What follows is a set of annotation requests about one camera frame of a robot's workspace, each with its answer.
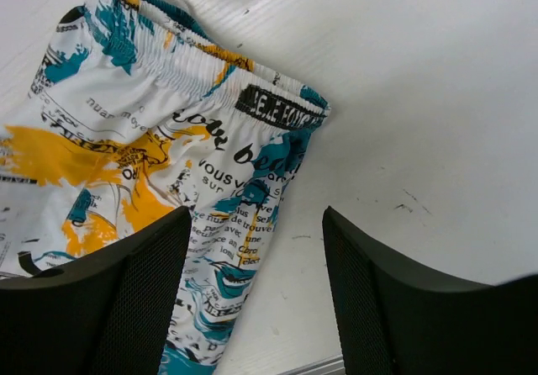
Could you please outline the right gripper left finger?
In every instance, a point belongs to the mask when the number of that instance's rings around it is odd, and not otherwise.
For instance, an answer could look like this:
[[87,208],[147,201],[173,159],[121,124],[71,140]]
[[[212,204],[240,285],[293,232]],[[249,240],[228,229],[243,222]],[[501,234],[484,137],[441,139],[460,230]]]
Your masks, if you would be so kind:
[[4,374],[155,374],[191,229],[180,207],[58,267],[1,282]]

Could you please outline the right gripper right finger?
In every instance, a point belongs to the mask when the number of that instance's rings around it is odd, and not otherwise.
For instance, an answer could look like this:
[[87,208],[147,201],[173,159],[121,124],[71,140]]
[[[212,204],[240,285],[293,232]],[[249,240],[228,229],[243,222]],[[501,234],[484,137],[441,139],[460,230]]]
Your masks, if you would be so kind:
[[384,245],[333,208],[322,226],[347,373],[536,373],[536,276],[476,283]]

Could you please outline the white patterned shorts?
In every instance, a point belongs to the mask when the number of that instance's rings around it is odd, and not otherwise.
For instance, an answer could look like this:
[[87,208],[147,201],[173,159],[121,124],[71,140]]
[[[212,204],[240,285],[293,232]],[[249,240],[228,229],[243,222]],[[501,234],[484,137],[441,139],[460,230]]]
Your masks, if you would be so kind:
[[210,374],[329,104],[167,0],[85,0],[1,119],[1,276],[193,220],[162,374]]

